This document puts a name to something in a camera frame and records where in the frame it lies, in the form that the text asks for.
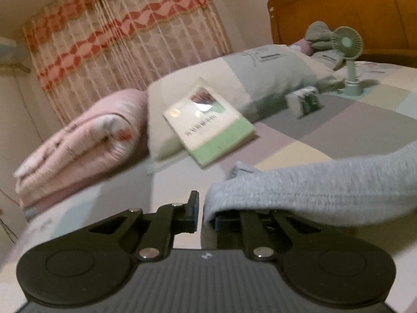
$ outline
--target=metal screw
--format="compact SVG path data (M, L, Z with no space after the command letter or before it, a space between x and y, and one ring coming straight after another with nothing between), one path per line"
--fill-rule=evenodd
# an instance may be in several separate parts
M159 256L159 251L156 248L149 247L139 251L139 255L143 259L155 259Z
M274 255L274 250L269 247L257 247L254 249L254 252L256 257L258 258L265 258L265 257L271 257Z

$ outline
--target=bed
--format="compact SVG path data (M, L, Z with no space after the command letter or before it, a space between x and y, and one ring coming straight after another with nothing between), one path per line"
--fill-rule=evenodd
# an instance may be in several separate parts
M417 0L269 0L268 12L273 41L279 45L301 39L316 20L326 22L330 29L342 25L357 29L364 39L358 74L376 83L360 97L325 93L321 95L324 107L301 120L289 110L262 119L255 123L255 141L206 169L182 155L156 172L151 181L145 160L40 214L0 273L0 292L9 298L5 312L12 313L24 303L14 276L19 257L43 241L126 208L143 207L143 203L149 203L146 209L153 212L164 204L186 202L193 189L200 192L202 208L210 185L222 182L237 161L270 170L389 153L417 140ZM337 74L346 72L341 69ZM387 303L398 313L415 313L417 214L363 227L356 234L393 256L397 279ZM174 245L200 248L200 230L176 236Z

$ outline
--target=fan stand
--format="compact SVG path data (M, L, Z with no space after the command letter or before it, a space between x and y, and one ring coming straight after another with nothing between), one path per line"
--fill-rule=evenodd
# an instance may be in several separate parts
M345 88L343 92L348 96L360 96L363 92L360 81L356 77L356 68L354 60L346 60L347 79L345 80Z

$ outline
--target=wall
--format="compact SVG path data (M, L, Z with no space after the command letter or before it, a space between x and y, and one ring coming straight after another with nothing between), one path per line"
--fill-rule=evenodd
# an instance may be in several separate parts
M62 126L40 86L30 57L27 57L22 63L29 67L31 72L29 75L19 74L17 76L19 87L39 135L42 141L46 141Z
M26 221L13 172L42 143L13 72L0 72L0 208L2 221L20 236ZM0 227L0 263L13 243Z
M213 0L235 51L272 43L268 0Z

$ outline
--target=circular pad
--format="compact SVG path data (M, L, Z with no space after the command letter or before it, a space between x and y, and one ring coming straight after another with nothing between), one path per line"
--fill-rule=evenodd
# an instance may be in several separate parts
M285 277L296 291L337 307L372 304L386 298L396 273L386 252L356 239L321 239L320 234L310 237L308 244L284 257Z
M91 253L80 250L64 250L46 261L46 268L58 277L75 277L88 272L94 265Z
M68 237L41 244L20 259L17 279L31 300L52 306L86 305L114 293L128 278L129 255L105 234Z

